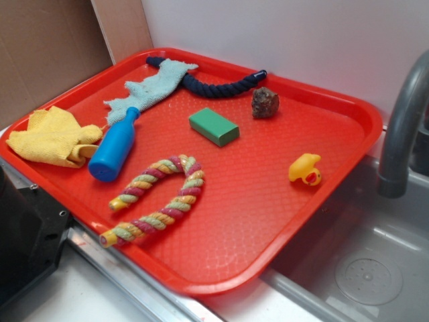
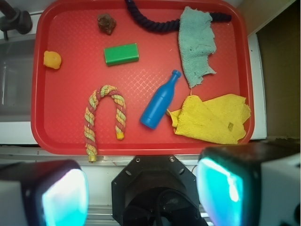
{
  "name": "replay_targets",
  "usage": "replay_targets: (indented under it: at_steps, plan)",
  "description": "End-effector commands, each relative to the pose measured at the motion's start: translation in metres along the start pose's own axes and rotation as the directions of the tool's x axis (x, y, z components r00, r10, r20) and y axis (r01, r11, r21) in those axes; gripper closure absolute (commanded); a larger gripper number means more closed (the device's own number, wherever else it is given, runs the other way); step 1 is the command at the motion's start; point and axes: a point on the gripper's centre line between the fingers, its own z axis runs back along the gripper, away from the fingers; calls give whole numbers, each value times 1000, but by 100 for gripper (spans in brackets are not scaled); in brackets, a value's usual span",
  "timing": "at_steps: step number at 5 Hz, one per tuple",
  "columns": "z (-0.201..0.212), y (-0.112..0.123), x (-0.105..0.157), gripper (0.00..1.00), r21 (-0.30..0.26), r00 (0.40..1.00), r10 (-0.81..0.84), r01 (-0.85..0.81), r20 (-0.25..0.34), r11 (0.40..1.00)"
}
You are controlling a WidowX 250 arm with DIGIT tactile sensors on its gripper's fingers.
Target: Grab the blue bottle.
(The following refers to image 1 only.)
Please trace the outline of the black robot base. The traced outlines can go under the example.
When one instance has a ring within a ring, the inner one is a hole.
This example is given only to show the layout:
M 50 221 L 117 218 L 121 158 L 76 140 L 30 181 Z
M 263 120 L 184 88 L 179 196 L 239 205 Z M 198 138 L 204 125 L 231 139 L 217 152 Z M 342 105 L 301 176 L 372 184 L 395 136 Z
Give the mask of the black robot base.
M 1 308 L 58 268 L 71 220 L 44 189 L 18 189 L 1 170 Z

